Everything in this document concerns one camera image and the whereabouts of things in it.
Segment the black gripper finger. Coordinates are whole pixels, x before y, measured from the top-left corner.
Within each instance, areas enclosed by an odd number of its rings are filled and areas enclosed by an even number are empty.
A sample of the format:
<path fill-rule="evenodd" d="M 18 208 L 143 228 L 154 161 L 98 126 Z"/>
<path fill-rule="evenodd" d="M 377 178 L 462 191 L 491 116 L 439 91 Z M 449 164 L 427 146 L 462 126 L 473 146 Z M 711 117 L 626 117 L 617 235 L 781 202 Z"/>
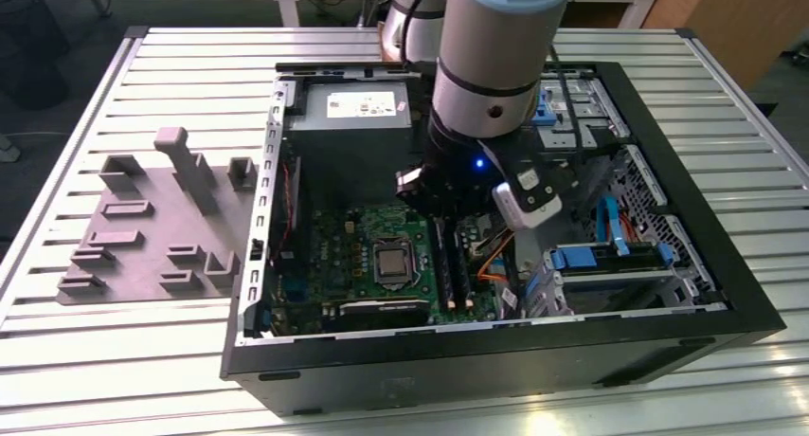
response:
<path fill-rule="evenodd" d="M 425 218 L 450 219 L 447 182 L 439 172 L 422 166 L 395 173 L 395 197 Z"/>

